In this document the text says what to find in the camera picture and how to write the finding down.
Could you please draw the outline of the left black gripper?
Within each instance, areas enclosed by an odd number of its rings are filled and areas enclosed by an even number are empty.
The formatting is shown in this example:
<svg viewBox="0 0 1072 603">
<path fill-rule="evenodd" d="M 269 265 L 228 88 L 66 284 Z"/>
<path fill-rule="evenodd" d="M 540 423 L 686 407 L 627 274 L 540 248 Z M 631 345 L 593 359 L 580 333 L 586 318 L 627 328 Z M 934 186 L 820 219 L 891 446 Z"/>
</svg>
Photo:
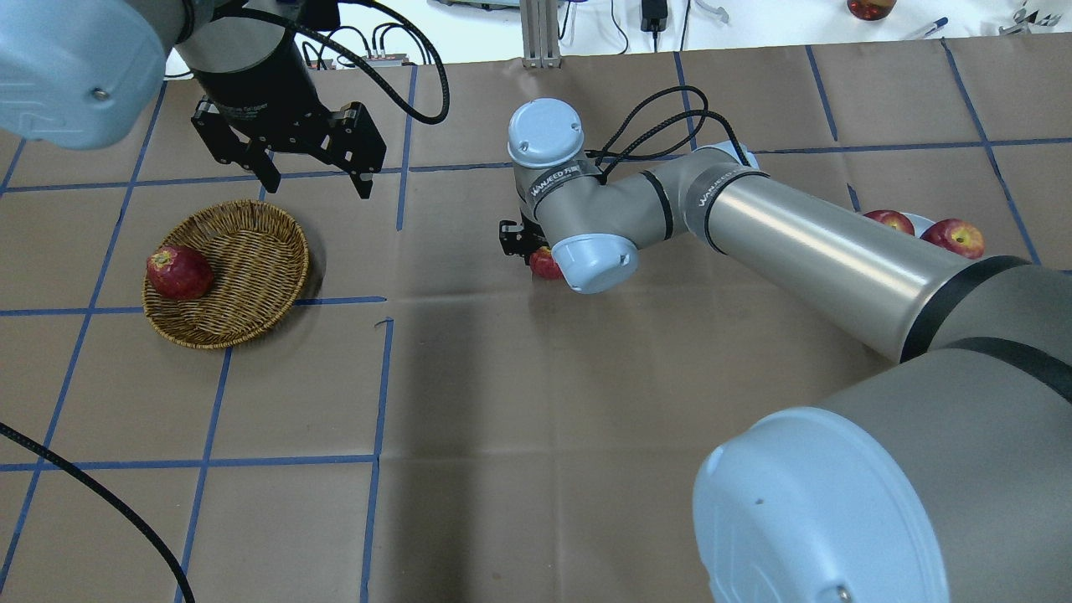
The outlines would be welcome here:
<svg viewBox="0 0 1072 603">
<path fill-rule="evenodd" d="M 204 95 L 191 122 L 219 163 L 241 165 L 265 191 L 276 193 L 282 176 L 271 150 L 307 155 L 344 171 L 359 197 L 371 198 L 387 146 L 363 103 L 327 111 L 307 75 L 195 79 Z"/>
</svg>

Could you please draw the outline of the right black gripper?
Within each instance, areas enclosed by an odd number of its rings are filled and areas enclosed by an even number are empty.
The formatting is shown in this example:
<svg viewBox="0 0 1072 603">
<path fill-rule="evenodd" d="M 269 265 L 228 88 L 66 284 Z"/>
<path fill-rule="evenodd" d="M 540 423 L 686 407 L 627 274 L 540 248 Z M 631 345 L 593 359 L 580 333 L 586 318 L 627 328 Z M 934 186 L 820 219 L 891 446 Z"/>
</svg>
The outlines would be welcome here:
<svg viewBox="0 0 1072 603">
<path fill-rule="evenodd" d="M 498 244 L 506 256 L 531 260 L 531 255 L 544 248 L 544 229 L 522 216 L 519 222 L 498 221 Z"/>
</svg>

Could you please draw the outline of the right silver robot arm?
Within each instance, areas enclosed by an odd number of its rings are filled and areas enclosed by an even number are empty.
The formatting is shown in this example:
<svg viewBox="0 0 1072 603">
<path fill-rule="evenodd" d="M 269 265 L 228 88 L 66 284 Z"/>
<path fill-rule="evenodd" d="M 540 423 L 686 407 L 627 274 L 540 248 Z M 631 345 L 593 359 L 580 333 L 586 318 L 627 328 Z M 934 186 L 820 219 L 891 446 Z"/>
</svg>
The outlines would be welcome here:
<svg viewBox="0 0 1072 603">
<path fill-rule="evenodd" d="M 693 526 L 717 602 L 1068 602 L 1069 276 L 969 260 L 770 179 L 734 137 L 606 183 L 574 106 L 507 150 L 571 290 L 690 232 L 894 366 L 716 447 Z"/>
</svg>

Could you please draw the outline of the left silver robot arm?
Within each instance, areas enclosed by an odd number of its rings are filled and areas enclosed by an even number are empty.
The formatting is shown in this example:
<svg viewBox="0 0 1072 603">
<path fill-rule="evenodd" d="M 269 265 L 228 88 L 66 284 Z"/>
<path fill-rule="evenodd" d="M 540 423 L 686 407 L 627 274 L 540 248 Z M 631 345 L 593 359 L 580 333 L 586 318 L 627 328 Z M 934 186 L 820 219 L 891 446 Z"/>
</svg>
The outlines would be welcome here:
<svg viewBox="0 0 1072 603">
<path fill-rule="evenodd" d="M 191 122 L 214 160 L 276 192 L 272 153 L 306 155 L 372 191 L 386 145 L 367 107 L 329 111 L 295 35 L 333 1 L 4 1 L 3 130 L 69 149 L 126 137 L 178 52 L 203 89 Z"/>
</svg>

